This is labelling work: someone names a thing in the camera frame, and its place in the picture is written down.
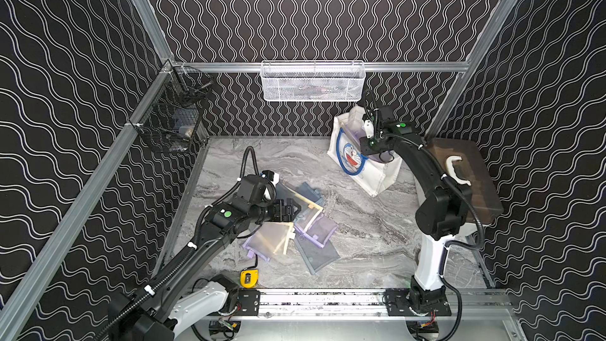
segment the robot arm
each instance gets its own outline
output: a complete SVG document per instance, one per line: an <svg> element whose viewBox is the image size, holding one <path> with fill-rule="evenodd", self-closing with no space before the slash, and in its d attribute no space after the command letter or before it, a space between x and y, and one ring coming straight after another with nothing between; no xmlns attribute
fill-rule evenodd
<svg viewBox="0 0 606 341"><path fill-rule="evenodd" d="M421 136L412 127L399 122L391 108L376 108L372 114L367 111L363 120L365 124L370 120L373 126L365 129L367 137L360 138L362 154L394 151L410 167L425 194L425 201L415 214L416 223L424 233L419 264L405 300L398 304L407 306L414 314L450 315L445 293L446 287L450 288L457 295L459 310L455 326L442 338L448 340L456 332L462 313L460 293L443 276L449 247L479 249L484 243L484 227L471 204L471 187L446 174L435 156L425 148ZM467 212L471 212L478 228L479 242L475 245L454 240L465 223Z"/></svg>
<svg viewBox="0 0 606 341"><path fill-rule="evenodd" d="M95 340L102 339L106 332L110 340L172 340L201 317L235 308L237 291L227 291L229 282L220 280L208 282L205 289L180 298L200 270L246 231L251 222L261 226L262 222L294 220L293 203L276 200L274 177L272 171L265 170L260 175L239 178L235 186L238 190L229 203L220 199L202 211L194 237L147 285L131 297L119 294L112 298L109 324Z"/></svg>

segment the white wire basket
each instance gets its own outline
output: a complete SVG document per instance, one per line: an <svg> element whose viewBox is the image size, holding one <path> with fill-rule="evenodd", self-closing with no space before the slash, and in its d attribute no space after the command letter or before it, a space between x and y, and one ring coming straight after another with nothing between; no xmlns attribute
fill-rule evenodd
<svg viewBox="0 0 606 341"><path fill-rule="evenodd" d="M261 62L268 102L357 102L365 78L363 61Z"/></svg>

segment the black wire basket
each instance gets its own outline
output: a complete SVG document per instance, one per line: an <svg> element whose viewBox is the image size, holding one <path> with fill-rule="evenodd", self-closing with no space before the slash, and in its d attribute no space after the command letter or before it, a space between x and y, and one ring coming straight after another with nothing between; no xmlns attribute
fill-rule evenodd
<svg viewBox="0 0 606 341"><path fill-rule="evenodd" d="M180 91L180 101L183 107L205 100L212 91L215 80L212 76L189 66L174 68L179 80L175 91Z"/></svg>
<svg viewBox="0 0 606 341"><path fill-rule="evenodd" d="M205 138L200 121L199 100L192 102L180 83L170 79L150 106L145 122L136 129L141 140L155 153L186 153L196 139Z"/></svg>

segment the yellow tape measure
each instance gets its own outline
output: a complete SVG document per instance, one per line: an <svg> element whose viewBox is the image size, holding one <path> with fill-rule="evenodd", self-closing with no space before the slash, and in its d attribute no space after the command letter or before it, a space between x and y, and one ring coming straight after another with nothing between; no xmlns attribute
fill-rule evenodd
<svg viewBox="0 0 606 341"><path fill-rule="evenodd" d="M254 255L254 266L247 267L240 272L240 284L244 288L253 288L256 286L259 280L259 270L257 264L259 263L259 257Z"/></svg>

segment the white tote bag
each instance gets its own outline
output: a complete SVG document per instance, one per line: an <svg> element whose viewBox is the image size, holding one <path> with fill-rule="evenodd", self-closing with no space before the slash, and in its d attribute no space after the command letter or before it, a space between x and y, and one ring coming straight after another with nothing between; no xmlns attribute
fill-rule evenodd
<svg viewBox="0 0 606 341"><path fill-rule="evenodd" d="M393 160L385 163L377 155L367 157L360 153L359 138L366 136L363 115L364 109L356 105L335 118L328 155L368 195L375 197L396 181L402 159L393 153Z"/></svg>

